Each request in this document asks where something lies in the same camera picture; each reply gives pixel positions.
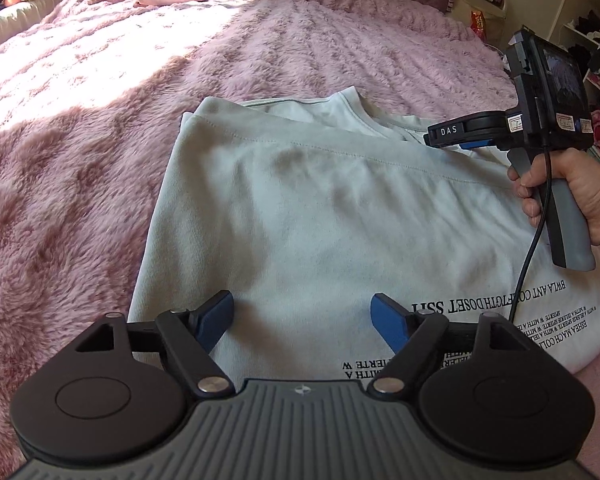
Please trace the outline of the person's right hand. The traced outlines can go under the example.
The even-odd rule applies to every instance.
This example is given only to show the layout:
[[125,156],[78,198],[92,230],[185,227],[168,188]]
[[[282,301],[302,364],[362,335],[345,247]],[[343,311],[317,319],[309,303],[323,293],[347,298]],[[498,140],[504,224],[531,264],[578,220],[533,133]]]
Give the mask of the person's right hand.
[[[565,180],[571,194],[585,216],[590,229],[591,242],[600,246],[600,165],[587,154],[568,148],[550,154],[554,179]],[[538,155],[530,169],[522,176],[513,166],[507,169],[513,182],[514,193],[521,199],[521,208],[532,226],[541,220],[541,206],[532,197],[532,190],[546,180],[545,157]]]

